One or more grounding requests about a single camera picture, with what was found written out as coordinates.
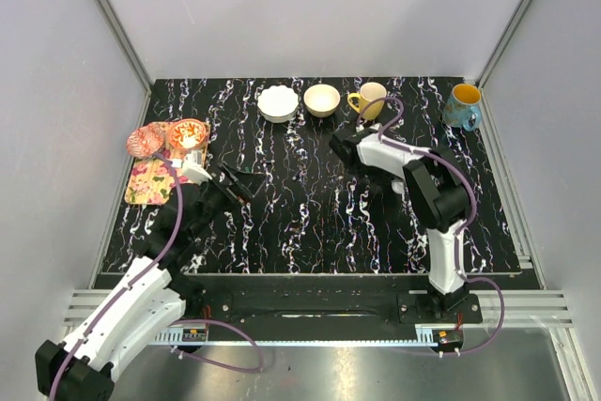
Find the floral rectangular tray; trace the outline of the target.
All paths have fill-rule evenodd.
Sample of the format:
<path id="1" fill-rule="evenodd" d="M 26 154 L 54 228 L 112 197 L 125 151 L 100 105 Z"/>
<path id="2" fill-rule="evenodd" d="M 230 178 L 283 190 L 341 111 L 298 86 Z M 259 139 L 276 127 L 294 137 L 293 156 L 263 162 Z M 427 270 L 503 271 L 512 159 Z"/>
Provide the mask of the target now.
<path id="1" fill-rule="evenodd" d="M 180 169 L 183 158 L 190 151 L 173 149 L 167 142 L 167 133 L 173 123 L 175 122 L 149 123 L 155 124 L 163 130 L 164 146 L 149 158 L 134 158 L 134 165 L 131 169 L 130 180 L 124 196 L 127 203 L 133 205 L 163 205 L 168 201 L 170 192 L 175 189 L 177 183 L 191 184 L 188 179 L 181 175 Z M 203 152 L 203 165 L 205 167 L 210 125 L 204 123 L 208 127 L 208 137 L 206 142 L 196 150 Z"/>

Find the white remote control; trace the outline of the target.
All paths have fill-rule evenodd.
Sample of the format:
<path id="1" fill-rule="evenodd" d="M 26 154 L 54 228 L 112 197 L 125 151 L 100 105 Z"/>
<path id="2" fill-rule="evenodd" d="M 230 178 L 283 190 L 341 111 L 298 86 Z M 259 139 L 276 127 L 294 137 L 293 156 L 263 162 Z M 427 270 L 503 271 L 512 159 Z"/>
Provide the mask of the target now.
<path id="1" fill-rule="evenodd" d="M 391 183 L 392 190 L 397 194 L 402 194 L 405 190 L 405 183 L 403 180 L 397 179 Z"/>

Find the aluminium frame post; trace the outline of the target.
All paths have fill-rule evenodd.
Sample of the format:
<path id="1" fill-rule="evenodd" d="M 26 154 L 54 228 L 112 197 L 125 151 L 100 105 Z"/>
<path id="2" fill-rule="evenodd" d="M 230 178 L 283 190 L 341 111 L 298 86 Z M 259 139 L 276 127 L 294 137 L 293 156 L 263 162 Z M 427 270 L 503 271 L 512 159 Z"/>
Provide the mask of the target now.
<path id="1" fill-rule="evenodd" d="M 141 57 L 135 51 L 128 33 L 120 21 L 111 0 L 94 0 L 100 14 L 107 23 L 118 47 L 129 63 L 136 79 L 146 92 L 150 92 L 153 81 L 149 76 Z"/>
<path id="2" fill-rule="evenodd" d="M 509 47 L 516 31 L 523 22 L 534 0 L 519 0 L 507 23 L 505 25 L 497 44 L 495 45 L 492 54 L 487 59 L 483 70 L 479 77 L 475 80 L 478 88 L 483 89 L 492 76 L 495 68 L 499 65 L 505 51 Z"/>

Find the red patterned shallow bowl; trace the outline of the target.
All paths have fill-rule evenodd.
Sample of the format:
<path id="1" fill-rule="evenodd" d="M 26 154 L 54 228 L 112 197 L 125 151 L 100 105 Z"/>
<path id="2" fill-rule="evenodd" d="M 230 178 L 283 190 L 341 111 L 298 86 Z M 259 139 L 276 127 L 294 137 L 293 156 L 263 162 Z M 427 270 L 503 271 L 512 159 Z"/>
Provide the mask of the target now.
<path id="1" fill-rule="evenodd" d="M 137 159 L 146 159 L 164 146 L 164 132 L 155 125 L 148 124 L 136 129 L 126 141 L 126 150 Z"/>

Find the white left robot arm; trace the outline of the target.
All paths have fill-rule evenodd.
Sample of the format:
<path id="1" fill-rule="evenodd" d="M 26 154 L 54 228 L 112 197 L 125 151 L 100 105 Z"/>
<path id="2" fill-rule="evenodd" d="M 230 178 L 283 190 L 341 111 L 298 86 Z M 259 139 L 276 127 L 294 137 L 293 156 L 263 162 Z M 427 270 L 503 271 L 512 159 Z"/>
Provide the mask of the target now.
<path id="1" fill-rule="evenodd" d="M 184 356 L 201 347 L 209 326 L 228 328 L 227 317 L 212 317 L 203 286 L 184 269 L 212 221 L 250 203 L 264 182 L 261 173 L 224 163 L 193 183 L 177 182 L 144 249 L 112 291 L 61 342 L 38 348 L 39 392 L 51 400 L 107 400 L 146 346 L 164 344 Z"/>

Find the white scalloped bowl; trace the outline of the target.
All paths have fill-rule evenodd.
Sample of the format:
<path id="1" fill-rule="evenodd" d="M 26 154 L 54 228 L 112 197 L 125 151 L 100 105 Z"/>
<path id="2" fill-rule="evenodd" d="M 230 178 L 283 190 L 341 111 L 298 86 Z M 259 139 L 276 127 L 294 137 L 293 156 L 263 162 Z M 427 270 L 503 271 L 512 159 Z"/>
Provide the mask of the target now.
<path id="1" fill-rule="evenodd" d="M 257 97 L 259 113 L 274 124 L 291 120 L 299 107 L 299 95 L 290 87 L 275 85 L 264 89 Z"/>

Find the blue floral mug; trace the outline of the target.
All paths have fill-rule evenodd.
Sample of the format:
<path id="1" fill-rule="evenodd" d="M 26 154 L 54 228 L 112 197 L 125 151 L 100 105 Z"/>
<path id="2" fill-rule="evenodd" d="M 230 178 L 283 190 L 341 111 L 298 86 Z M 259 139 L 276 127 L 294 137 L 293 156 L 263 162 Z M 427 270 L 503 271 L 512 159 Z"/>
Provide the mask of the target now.
<path id="1" fill-rule="evenodd" d="M 455 85 L 442 112 L 442 122 L 452 128 L 475 131 L 481 124 L 481 93 L 474 85 Z"/>

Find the right aluminium frame post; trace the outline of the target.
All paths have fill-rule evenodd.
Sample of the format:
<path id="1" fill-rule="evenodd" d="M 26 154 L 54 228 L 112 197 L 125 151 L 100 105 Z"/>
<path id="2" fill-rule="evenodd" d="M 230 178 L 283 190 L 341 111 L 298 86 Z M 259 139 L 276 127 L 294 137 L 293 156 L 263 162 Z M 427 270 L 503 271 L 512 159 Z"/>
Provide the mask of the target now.
<path id="1" fill-rule="evenodd" d="M 479 77 L 475 80 L 478 88 L 483 89 L 492 76 L 495 68 L 499 65 L 505 51 L 509 47 L 516 31 L 523 22 L 534 0 L 519 0 L 507 23 L 505 25 L 497 44 L 495 45 L 492 54 L 487 59 L 483 70 Z"/>

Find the yellow mug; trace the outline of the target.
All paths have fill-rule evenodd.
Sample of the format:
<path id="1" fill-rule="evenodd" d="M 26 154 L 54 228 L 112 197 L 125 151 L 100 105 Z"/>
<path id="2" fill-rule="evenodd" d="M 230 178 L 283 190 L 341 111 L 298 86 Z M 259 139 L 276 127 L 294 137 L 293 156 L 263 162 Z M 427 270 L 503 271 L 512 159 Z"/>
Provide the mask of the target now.
<path id="1" fill-rule="evenodd" d="M 369 82 L 361 86 L 357 93 L 347 95 L 348 105 L 366 121 L 375 120 L 381 113 L 387 96 L 384 85 Z"/>

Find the orange floral bowl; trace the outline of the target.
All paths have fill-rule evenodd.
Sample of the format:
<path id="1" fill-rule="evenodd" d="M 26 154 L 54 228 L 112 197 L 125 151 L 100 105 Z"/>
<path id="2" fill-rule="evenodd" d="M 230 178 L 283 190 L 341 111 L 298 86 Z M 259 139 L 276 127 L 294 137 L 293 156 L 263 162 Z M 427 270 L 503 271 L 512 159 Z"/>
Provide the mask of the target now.
<path id="1" fill-rule="evenodd" d="M 198 119 L 188 118 L 171 125 L 167 133 L 167 142 L 173 149 L 190 151 L 199 149 L 207 137 L 207 125 Z"/>

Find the right electronics connector box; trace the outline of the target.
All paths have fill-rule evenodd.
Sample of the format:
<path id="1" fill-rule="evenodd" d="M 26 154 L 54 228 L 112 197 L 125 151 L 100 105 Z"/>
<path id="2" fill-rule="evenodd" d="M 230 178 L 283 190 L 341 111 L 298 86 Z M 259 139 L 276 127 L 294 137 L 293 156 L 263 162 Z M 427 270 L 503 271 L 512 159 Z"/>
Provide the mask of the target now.
<path id="1" fill-rule="evenodd" d="M 460 347 L 464 341 L 464 333 L 460 329 L 435 330 L 433 337 L 440 346 L 453 345 Z"/>

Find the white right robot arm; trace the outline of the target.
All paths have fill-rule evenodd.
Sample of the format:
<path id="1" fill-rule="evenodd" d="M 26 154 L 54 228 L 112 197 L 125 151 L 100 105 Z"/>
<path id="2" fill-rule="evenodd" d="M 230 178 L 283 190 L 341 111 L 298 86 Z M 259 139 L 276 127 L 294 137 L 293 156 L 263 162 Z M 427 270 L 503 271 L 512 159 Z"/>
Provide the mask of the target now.
<path id="1" fill-rule="evenodd" d="M 469 294 L 464 231 L 476 208 L 475 194 L 453 151 L 390 139 L 377 125 L 338 131 L 329 146 L 348 172 L 388 182 L 395 192 L 408 194 L 412 211 L 427 234 L 428 314 L 439 322 L 451 320 Z"/>

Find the left electronics connector box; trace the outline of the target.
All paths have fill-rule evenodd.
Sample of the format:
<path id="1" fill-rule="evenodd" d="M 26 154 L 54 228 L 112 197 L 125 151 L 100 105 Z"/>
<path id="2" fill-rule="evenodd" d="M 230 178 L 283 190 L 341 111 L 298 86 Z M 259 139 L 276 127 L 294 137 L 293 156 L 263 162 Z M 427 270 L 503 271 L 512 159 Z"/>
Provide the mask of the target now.
<path id="1" fill-rule="evenodd" d="M 208 325 L 192 324 L 182 327 L 181 341 L 184 343 L 204 343 L 208 338 Z"/>

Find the electronics connector box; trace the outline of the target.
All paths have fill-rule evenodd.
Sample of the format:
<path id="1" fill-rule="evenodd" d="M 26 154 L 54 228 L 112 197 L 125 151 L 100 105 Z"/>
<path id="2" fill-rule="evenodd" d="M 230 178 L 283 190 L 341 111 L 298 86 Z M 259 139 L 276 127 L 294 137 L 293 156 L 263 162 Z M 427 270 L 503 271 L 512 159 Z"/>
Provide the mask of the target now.
<path id="1" fill-rule="evenodd" d="M 460 329 L 435 330 L 433 337 L 440 346 L 453 345 L 460 347 L 464 341 L 464 333 Z"/>
<path id="2" fill-rule="evenodd" d="M 204 343 L 208 338 L 208 325 L 192 324 L 182 327 L 181 341 L 184 343 Z"/>

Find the left aluminium frame post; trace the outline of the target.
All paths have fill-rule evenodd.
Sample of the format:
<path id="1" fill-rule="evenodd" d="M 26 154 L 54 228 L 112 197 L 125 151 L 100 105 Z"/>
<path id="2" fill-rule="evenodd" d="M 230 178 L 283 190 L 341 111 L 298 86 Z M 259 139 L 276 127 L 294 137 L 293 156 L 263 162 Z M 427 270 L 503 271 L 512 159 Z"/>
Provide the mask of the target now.
<path id="1" fill-rule="evenodd" d="M 129 63 L 136 79 L 146 92 L 150 92 L 153 81 L 149 76 L 141 57 L 135 51 L 128 33 L 120 21 L 111 0 L 94 0 L 100 14 L 107 23 L 118 47 Z"/>

